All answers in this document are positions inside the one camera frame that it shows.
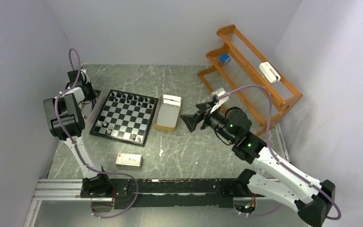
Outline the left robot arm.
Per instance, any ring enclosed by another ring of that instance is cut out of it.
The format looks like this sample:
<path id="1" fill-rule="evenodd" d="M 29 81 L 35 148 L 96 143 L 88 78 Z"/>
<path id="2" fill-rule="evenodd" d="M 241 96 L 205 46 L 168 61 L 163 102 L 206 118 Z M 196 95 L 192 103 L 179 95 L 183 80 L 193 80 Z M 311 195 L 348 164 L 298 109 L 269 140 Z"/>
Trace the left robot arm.
<path id="1" fill-rule="evenodd" d="M 69 71 L 68 77 L 63 92 L 43 101 L 48 128 L 75 156 L 83 175 L 81 194 L 104 197 L 113 192 L 112 183 L 86 142 L 86 122 L 79 107 L 82 102 L 95 105 L 97 95 L 85 70 Z"/>

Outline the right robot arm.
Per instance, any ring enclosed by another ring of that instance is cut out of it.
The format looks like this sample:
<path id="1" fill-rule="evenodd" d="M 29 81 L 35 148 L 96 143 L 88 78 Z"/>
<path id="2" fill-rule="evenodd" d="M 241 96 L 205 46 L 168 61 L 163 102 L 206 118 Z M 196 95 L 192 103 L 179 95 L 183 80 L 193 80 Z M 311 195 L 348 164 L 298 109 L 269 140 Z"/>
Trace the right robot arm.
<path id="1" fill-rule="evenodd" d="M 333 182 L 313 178 L 279 158 L 269 144 L 251 133 L 251 121 L 242 109 L 231 107 L 221 115 L 209 105 L 198 104 L 197 107 L 195 114 L 180 116 L 188 130 L 194 132 L 199 123 L 202 123 L 202 130 L 210 127 L 217 136 L 227 140 L 239 159 L 255 168 L 236 183 L 240 195 L 247 196 L 251 192 L 264 195 L 296 211 L 306 224 L 323 225 L 335 198 Z"/>

